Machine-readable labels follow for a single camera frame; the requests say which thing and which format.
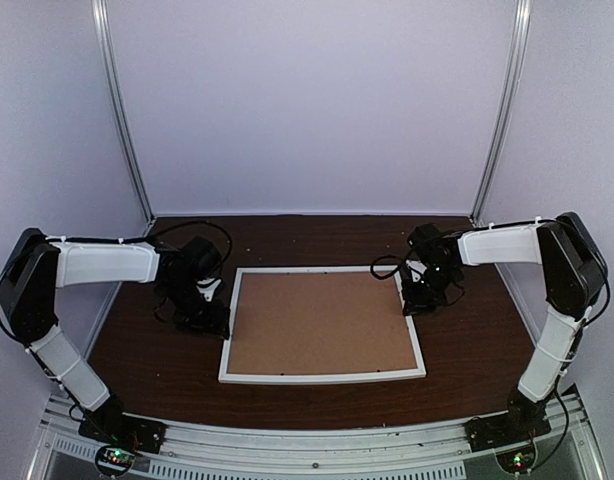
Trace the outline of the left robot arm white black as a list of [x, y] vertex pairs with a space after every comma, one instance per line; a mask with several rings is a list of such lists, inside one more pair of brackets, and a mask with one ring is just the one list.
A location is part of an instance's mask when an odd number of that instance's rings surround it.
[[24, 230], [0, 273], [0, 326], [87, 414], [110, 444], [124, 442], [131, 424], [110, 388], [85, 359], [83, 345], [63, 327], [63, 313], [102, 316], [84, 295], [103, 296], [133, 283], [151, 285], [172, 323], [193, 334], [227, 339], [228, 306], [220, 298], [230, 251], [195, 236], [176, 247], [158, 235], [134, 238], [53, 236]]

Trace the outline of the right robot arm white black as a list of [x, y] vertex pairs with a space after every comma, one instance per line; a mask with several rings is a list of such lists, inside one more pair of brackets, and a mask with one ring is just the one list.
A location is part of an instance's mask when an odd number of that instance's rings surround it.
[[558, 378], [573, 361], [583, 329], [596, 319], [591, 310], [608, 288], [608, 267], [598, 246], [575, 212], [465, 231], [442, 232], [427, 223], [415, 228], [407, 242], [421, 266], [405, 283], [407, 314], [447, 306], [446, 290], [463, 280], [466, 267], [541, 266], [547, 317], [499, 423], [506, 440], [522, 440], [537, 426]]

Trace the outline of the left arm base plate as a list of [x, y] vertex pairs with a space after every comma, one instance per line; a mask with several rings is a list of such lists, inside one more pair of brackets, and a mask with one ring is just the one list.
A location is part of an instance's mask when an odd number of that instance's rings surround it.
[[87, 413], [78, 433], [132, 452], [158, 454], [164, 441], [166, 425], [156, 420], [133, 417], [122, 411], [99, 409]]

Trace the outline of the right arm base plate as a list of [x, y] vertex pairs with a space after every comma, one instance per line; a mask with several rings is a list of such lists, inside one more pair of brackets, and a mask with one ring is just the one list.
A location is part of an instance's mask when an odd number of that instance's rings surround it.
[[490, 417], [473, 417], [464, 424], [472, 452], [496, 449], [529, 441], [531, 437], [551, 432], [548, 420], [532, 420], [526, 426], [514, 426], [507, 413]]

